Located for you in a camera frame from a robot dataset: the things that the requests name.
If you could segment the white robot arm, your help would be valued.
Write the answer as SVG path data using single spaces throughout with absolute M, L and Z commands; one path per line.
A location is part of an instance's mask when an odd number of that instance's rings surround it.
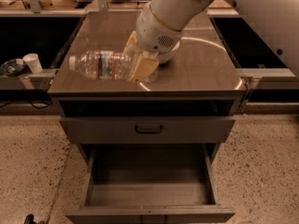
M 125 45 L 155 58 L 171 52 L 193 17 L 241 18 L 299 76 L 299 0 L 150 0 Z

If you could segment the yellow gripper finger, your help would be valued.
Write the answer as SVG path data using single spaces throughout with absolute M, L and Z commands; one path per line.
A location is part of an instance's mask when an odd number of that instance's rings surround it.
M 146 57 L 142 53 L 135 55 L 132 60 L 132 68 L 128 80 L 130 82 L 145 81 L 156 70 L 158 65 L 157 59 Z

